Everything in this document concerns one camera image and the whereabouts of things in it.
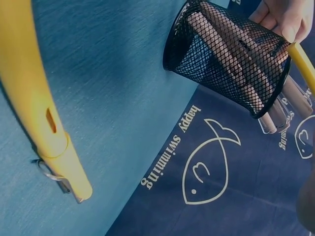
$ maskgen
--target blue tarp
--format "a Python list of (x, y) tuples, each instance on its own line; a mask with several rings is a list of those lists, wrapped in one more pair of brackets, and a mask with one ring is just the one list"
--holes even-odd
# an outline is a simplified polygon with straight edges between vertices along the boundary
[[(229, 8), (249, 16), (257, 5)], [(315, 29), (302, 44), (313, 63), (314, 40)], [(290, 74), (309, 93), (294, 65)], [(106, 236), (308, 236), (295, 204), (315, 115), (288, 107), (291, 127), (264, 135), (248, 111), (199, 86)]]

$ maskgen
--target mesh cup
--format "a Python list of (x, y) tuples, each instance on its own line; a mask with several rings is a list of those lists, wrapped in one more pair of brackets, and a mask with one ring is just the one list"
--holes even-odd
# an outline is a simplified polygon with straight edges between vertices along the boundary
[(270, 30), (206, 0), (187, 1), (166, 41), (163, 67), (262, 117), (289, 73), (290, 44)]

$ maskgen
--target black rim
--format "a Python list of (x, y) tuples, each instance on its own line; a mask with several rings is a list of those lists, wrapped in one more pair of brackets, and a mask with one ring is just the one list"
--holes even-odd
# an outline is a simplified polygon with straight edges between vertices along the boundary
[(266, 105), (257, 114), (255, 114), (254, 116), (252, 115), (252, 117), (254, 119), (261, 118), (264, 114), (266, 114), (269, 111), (269, 109), (275, 103), (275, 100), (277, 99), (277, 97), (279, 96), (279, 94), (281, 93), (281, 91), (283, 89), (286, 77), (290, 72), (291, 61), (292, 61), (291, 57), (288, 56), (286, 63), (285, 63), (285, 66), (284, 66), (283, 73), (282, 73), (281, 78), (280, 78), (280, 81), (279, 81), (274, 93), (269, 98), (269, 101), (266, 103)]

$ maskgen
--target finger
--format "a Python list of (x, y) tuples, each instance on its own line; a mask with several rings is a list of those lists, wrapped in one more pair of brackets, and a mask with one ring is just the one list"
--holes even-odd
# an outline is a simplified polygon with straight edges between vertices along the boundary
[(302, 23), (303, 8), (299, 1), (294, 1), (288, 10), (283, 14), (279, 25), (282, 36), (293, 43)]
[(267, 16), (260, 22), (260, 25), (271, 30), (277, 25), (277, 21), (270, 13), (268, 13)]
[(302, 20), (300, 29), (298, 30), (295, 41), (302, 42), (310, 34), (313, 26), (313, 15), (306, 17)]
[(269, 8), (265, 4), (264, 0), (262, 0), (258, 5), (257, 9), (250, 15), (249, 19), (256, 23), (260, 23), (268, 13)]
[(273, 31), (274, 33), (276, 33), (277, 35), (282, 36), (280, 26), (275, 27), (272, 31)]

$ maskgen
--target yellow tube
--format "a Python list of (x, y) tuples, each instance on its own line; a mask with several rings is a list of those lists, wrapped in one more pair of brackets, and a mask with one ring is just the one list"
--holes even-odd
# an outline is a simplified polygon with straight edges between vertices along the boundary
[(315, 96), (315, 69), (299, 43), (292, 43), (288, 53), (299, 69), (313, 96)]
[(92, 195), (53, 101), (38, 48), (31, 0), (0, 1), (0, 79), (38, 154), (81, 201)]

